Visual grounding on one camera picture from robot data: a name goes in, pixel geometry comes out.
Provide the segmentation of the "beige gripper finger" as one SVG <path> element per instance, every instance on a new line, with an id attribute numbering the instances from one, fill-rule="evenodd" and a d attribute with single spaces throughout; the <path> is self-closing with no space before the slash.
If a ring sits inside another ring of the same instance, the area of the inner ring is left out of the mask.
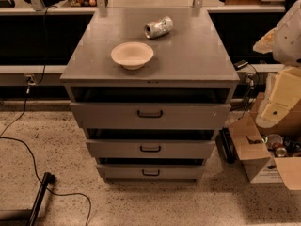
<path id="1" fill-rule="evenodd" d="M 271 53 L 274 47 L 274 36 L 276 30 L 273 28 L 262 36 L 253 46 L 255 52 L 261 54 Z"/>

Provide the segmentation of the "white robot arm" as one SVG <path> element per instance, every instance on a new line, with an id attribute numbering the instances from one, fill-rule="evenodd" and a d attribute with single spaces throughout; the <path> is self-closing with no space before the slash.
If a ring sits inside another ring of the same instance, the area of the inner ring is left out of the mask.
<path id="1" fill-rule="evenodd" d="M 272 53 L 273 59 L 286 66 L 301 66 L 301 0 L 253 46 L 255 52 Z"/>

